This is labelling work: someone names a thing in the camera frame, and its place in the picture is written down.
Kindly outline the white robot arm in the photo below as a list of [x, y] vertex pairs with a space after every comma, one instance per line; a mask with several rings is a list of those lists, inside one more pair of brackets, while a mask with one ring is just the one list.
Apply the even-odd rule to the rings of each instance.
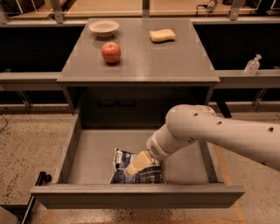
[[218, 117], [208, 106], [178, 105], [171, 108], [165, 124], [146, 142], [124, 173], [132, 176], [163, 161], [195, 142], [219, 145], [259, 164], [280, 171], [280, 125]]

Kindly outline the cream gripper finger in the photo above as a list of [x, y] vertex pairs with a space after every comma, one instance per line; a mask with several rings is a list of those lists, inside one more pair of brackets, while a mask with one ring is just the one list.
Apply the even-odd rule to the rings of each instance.
[[148, 151], [141, 151], [124, 170], [126, 176], [133, 176], [152, 165], [152, 157]]

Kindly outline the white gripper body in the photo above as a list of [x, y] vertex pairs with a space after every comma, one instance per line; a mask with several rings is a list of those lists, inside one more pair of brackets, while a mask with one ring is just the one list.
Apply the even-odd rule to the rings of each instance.
[[146, 147], [153, 158], [162, 161], [194, 142], [183, 126], [165, 124], [148, 138]]

